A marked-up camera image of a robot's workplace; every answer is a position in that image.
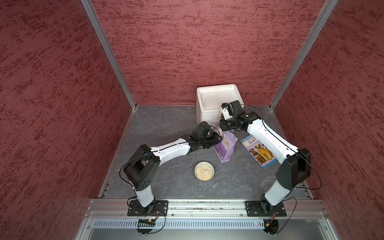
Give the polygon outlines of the purple oats bag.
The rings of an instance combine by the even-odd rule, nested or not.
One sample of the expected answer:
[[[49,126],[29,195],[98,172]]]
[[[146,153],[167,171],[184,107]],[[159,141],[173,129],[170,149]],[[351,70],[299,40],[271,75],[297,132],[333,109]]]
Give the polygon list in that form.
[[[214,150],[217,153],[221,163],[229,162],[235,151],[235,146],[238,139],[233,134],[233,132],[223,131],[220,126],[217,127],[215,132],[219,133],[222,140],[220,143],[214,146]]]

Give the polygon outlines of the white patterned breakfast bowl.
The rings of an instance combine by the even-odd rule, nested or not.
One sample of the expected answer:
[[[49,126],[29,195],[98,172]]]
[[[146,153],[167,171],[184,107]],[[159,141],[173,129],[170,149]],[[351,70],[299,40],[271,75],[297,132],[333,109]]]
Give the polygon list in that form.
[[[201,182],[208,182],[213,179],[215,169],[212,164],[208,162],[200,162],[194,169],[195,177]]]

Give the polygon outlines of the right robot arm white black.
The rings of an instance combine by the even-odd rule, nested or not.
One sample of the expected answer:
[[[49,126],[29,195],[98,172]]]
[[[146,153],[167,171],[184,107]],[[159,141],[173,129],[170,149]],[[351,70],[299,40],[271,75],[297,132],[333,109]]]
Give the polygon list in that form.
[[[260,140],[281,164],[275,182],[260,200],[261,212],[271,215],[292,190],[311,176],[311,153],[287,142],[265,123],[262,114],[247,113],[239,101],[223,103],[220,109],[223,115],[220,127],[224,132],[241,130],[249,133]]]

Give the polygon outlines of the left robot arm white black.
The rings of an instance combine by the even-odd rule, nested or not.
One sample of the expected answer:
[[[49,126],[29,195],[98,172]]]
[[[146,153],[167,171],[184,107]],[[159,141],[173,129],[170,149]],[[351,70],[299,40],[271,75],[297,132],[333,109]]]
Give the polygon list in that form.
[[[139,211],[150,215],[155,209],[156,199],[151,183],[162,164],[199,149],[210,149],[222,140],[218,130],[213,130],[207,122],[201,122],[190,135],[184,135],[169,144],[159,147],[139,146],[119,170],[120,178],[134,190]]]

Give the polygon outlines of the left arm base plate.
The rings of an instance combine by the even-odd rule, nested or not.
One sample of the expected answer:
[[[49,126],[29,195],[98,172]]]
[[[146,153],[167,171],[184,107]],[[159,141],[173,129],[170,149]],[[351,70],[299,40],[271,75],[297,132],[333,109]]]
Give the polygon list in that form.
[[[147,207],[142,207],[137,200],[130,201],[127,216],[129,217],[160,217],[167,216],[169,201],[154,200]]]

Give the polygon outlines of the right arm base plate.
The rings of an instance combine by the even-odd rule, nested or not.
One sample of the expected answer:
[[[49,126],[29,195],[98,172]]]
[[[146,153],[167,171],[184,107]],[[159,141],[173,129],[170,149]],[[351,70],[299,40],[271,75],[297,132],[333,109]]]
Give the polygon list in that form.
[[[276,206],[270,205],[267,201],[245,201],[245,208],[248,217],[286,217],[287,212],[283,203]]]

